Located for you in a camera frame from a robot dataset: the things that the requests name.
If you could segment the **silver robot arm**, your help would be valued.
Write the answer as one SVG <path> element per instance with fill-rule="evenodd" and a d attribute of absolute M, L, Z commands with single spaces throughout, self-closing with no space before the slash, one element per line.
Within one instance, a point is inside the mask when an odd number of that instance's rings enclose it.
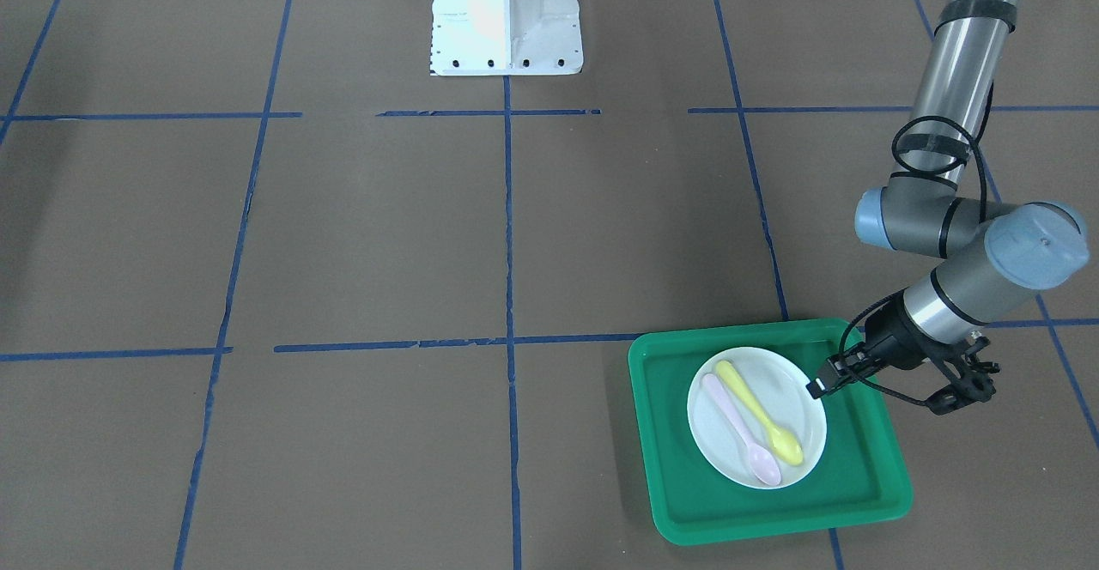
<path fill-rule="evenodd" d="M 945 415 L 989 401 L 999 367 L 979 359 L 981 329 L 1089 261 L 1086 222 L 1072 206 L 989 201 L 979 139 L 1020 2 L 947 0 L 939 15 L 910 119 L 890 144 L 890 182 L 864 193 L 854 217 L 864 244 L 939 266 L 856 317 L 864 338 L 841 336 L 808 383 L 810 396 L 930 362 L 947 383 L 917 406 Z"/>

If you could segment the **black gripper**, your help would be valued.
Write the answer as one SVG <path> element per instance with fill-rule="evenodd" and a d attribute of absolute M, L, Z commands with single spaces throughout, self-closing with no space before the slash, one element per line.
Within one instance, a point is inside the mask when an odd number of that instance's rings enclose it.
<path fill-rule="evenodd" d="M 813 399 L 835 394 L 885 367 L 912 370 L 939 350 L 939 342 L 917 327 L 904 308 L 903 292 L 898 291 L 852 320 L 841 334 L 840 347 L 837 362 L 822 364 L 804 385 Z"/>

